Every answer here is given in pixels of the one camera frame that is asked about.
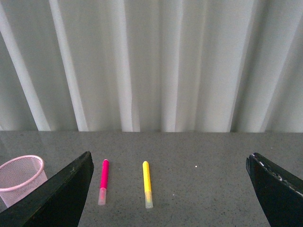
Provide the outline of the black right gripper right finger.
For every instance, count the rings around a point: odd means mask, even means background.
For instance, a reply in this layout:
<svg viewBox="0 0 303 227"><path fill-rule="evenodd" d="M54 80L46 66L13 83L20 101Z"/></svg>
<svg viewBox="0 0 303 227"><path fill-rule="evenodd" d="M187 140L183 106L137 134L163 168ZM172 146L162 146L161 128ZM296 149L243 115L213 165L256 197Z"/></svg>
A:
<svg viewBox="0 0 303 227"><path fill-rule="evenodd" d="M246 159L246 170L272 227L303 225L303 181L259 153Z"/></svg>

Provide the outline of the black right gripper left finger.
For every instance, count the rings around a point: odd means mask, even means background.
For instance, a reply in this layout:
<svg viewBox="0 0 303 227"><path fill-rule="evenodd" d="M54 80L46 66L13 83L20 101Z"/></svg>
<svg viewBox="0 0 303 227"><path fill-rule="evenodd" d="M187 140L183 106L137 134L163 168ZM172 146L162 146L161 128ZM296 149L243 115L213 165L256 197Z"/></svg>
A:
<svg viewBox="0 0 303 227"><path fill-rule="evenodd" d="M79 224L94 164L89 151L0 214L2 227L76 227Z"/></svg>

